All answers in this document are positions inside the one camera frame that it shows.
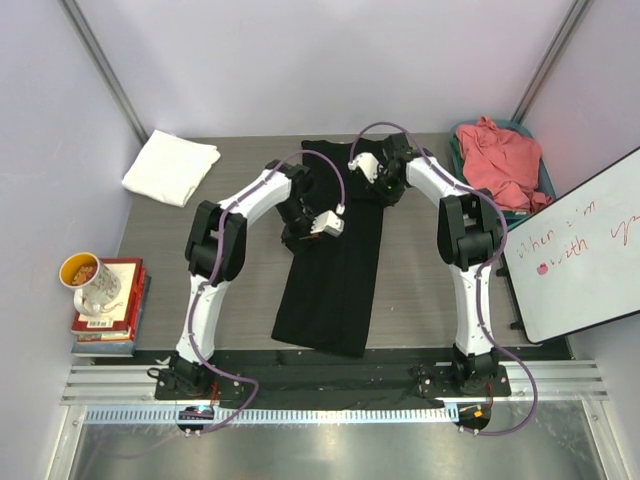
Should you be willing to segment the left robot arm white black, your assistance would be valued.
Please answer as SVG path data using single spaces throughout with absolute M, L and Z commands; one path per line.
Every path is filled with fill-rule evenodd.
M 249 228 L 274 208 L 284 222 L 282 243 L 294 254 L 303 251 L 316 236 L 316 214 L 305 202 L 312 185 L 309 168 L 272 161 L 237 194 L 198 205 L 185 249 L 189 305 L 169 367 L 158 380 L 160 391 L 193 399 L 211 391 L 214 373 L 205 362 L 214 355 L 224 297 L 245 263 Z

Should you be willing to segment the black floral t shirt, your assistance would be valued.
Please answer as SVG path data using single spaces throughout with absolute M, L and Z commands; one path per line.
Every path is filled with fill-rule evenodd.
M 351 145 L 303 140 L 328 157 L 345 183 L 344 230 L 312 240 L 293 257 L 271 338 L 359 358 L 367 343 L 383 230 L 383 199 L 347 168 Z

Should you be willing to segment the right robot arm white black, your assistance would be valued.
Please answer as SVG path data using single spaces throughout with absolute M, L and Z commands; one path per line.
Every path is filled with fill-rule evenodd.
M 481 394 L 499 367 L 489 280 L 503 225 L 488 195 L 461 183 L 432 154 L 411 148 L 403 134 L 384 139 L 380 154 L 355 155 L 349 169 L 361 173 L 387 206 L 415 188 L 438 207 L 437 248 L 452 274 L 457 310 L 451 380 L 463 395 Z

